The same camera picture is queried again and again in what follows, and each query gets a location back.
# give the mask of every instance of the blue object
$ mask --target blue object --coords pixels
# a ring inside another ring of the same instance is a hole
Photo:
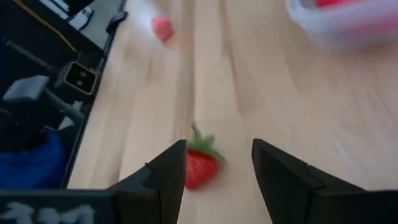
[[[19,153],[0,152],[0,189],[58,187],[66,155],[56,131],[47,131],[45,144]]]

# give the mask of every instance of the red strawberry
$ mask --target red strawberry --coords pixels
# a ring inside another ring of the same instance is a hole
[[[224,157],[214,150],[214,136],[201,136],[195,125],[193,137],[188,142],[185,188],[195,190],[213,179],[220,171]]]
[[[166,40],[173,34],[172,21],[169,18],[153,18],[150,24],[152,26],[152,31],[160,40]]]
[[[333,6],[337,4],[343,4],[346,2],[358,2],[362,0],[316,0],[315,4],[317,7],[328,7],[328,6]]]

